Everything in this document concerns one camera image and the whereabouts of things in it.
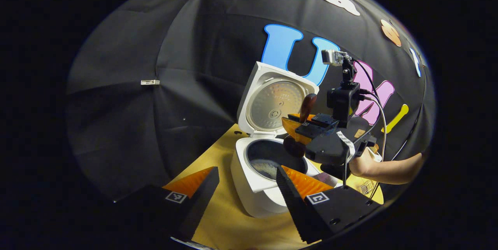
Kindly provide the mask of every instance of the wooden table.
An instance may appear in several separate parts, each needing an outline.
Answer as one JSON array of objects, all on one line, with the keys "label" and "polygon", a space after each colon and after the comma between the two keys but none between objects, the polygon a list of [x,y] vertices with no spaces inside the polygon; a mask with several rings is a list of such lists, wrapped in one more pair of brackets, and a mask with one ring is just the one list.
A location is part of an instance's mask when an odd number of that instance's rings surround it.
[{"label": "wooden table", "polygon": [[[196,229],[192,241],[219,250],[297,250],[308,246],[301,241],[299,233],[292,222],[290,213],[281,213],[268,218],[254,218],[247,214],[238,198],[230,172],[230,163],[235,150],[235,142],[247,137],[237,124],[233,125],[199,158],[182,171],[176,181],[187,175],[210,166],[219,169],[219,185],[211,198],[204,216]],[[313,163],[319,170],[320,165]],[[361,191],[375,182],[351,175],[347,185]],[[380,187],[373,200],[383,204],[384,198]]]}]

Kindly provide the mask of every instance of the black inner pot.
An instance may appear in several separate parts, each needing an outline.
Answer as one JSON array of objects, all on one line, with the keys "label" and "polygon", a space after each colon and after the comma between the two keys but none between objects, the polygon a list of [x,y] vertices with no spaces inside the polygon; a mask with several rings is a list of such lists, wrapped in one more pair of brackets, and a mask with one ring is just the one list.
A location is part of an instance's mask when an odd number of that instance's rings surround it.
[{"label": "black inner pot", "polygon": [[255,140],[247,146],[246,158],[251,167],[260,175],[276,180],[280,165],[306,173],[308,165],[302,158],[291,156],[285,151],[283,144],[275,140]]}]

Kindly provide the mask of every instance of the person's arm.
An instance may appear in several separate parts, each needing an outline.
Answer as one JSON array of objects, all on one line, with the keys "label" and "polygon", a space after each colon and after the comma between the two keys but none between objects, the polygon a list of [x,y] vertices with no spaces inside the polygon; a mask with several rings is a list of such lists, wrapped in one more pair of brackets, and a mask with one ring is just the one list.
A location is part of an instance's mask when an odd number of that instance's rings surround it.
[{"label": "person's arm", "polygon": [[406,160],[383,161],[377,163],[370,152],[365,150],[358,158],[349,162],[351,173],[386,184],[405,184],[415,178],[423,164],[422,154],[418,153]]}]

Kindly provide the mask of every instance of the brown handle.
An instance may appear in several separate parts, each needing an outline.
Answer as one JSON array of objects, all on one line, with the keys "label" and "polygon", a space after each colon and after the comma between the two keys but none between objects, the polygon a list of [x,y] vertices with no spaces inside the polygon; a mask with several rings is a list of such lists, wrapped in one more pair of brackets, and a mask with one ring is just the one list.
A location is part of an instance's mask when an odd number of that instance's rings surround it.
[{"label": "brown handle", "polygon": [[301,109],[299,110],[299,122],[302,124],[308,119],[311,113],[311,108],[316,101],[316,94],[308,94],[304,97],[303,103],[301,104]]}]

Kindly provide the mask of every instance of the open lid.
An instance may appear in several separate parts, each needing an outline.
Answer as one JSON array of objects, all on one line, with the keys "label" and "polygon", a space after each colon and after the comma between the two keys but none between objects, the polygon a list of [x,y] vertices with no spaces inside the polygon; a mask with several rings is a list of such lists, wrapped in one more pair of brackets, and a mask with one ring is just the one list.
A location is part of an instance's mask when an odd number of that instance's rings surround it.
[{"label": "open lid", "polygon": [[256,61],[238,105],[238,126],[250,135],[282,135],[281,117],[299,113],[304,97],[318,90],[310,80]]}]

